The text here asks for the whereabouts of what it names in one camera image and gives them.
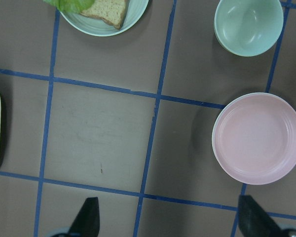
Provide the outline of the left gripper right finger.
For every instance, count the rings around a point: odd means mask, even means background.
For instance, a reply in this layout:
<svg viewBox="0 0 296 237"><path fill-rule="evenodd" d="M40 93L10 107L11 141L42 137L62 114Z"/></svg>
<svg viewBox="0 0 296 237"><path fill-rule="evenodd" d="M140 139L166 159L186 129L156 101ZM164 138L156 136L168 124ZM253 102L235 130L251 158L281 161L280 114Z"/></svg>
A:
<svg viewBox="0 0 296 237"><path fill-rule="evenodd" d="M245 237L296 237L296 228L280 227L250 195L239 196L238 227Z"/></svg>

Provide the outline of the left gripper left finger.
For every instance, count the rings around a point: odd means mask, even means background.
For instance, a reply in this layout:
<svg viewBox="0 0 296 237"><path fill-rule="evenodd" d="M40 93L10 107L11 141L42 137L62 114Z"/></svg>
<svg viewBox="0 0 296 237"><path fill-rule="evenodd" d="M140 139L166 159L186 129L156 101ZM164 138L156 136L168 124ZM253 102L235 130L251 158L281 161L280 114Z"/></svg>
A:
<svg viewBox="0 0 296 237"><path fill-rule="evenodd" d="M70 226L68 235L70 237L97 237L99 231L99 201L97 197L89 197Z"/></svg>

